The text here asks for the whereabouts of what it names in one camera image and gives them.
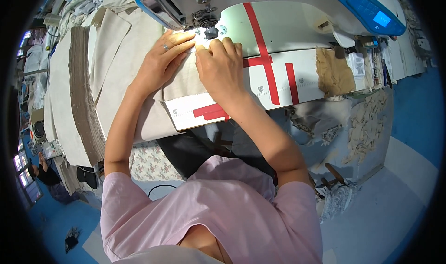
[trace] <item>window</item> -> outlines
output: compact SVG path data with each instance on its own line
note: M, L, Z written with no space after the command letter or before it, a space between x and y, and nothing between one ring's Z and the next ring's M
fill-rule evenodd
M16 184L19 190L20 199L25 209L31 208L33 204L42 197L42 191L36 181L33 181L28 173L28 157L22 139L19 140L17 147L19 154L14 157L14 165L16 166Z
M20 43L20 47L23 47L26 39L30 38L30 37L31 37L31 31L26 31L25 34L23 35L23 39L22 39L22 42Z

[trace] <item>brown fabric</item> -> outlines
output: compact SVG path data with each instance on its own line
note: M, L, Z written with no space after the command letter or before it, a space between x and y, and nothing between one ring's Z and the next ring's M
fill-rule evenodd
M104 158L105 138L99 124L90 89L88 69L89 27L71 28L70 71L71 109L82 144L93 166Z
M347 60L336 58L334 50L316 48L316 72L319 75L319 89L326 98L356 90Z

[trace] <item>red tape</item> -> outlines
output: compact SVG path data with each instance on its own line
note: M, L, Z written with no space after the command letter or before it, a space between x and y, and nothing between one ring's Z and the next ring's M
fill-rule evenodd
M269 56L269 62L272 64L272 58ZM255 57L255 58L249 58L243 60L243 67L250 67L250 66L260 66L265 63L268 63L268 61L265 61L264 57Z
M269 93L271 95L271 102L275 105L280 105L279 93L277 92L276 79L274 78L274 72L272 71L271 61L269 60L268 50L266 49L265 40L263 39L259 22L257 21L256 14L254 13L254 9L251 3L244 3L243 6L245 7L249 21L251 22L251 26L253 27L254 37L256 38L256 42L260 51L260 57L263 60L263 66L265 68L265 73L266 73L266 80L268 81Z
M218 103L193 110L193 116L203 116L204 120L206 121L211 121L222 117L224 117L225 121L229 120L229 115L226 114L225 110L223 110Z
M293 64L285 63L286 74L288 76L289 90L291 91L291 100L293 105L299 104L298 85L296 84L296 76L294 75Z

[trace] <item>pink t-shirt sleeve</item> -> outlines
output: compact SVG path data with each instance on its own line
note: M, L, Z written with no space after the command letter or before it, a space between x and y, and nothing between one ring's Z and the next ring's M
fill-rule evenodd
M111 261L120 258L108 242L113 234L133 215L152 201L129 176L121 172L109 174L104 180L101 209L101 235L104 251Z
M299 255L309 263L322 263L322 234L314 190L303 182L288 182L279 188L273 204Z

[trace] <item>control panel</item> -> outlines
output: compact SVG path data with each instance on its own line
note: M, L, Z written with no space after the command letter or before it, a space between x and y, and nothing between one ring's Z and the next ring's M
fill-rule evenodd
M362 18L371 33L382 36L400 36L406 27L390 11L371 0L347 0L347 3Z

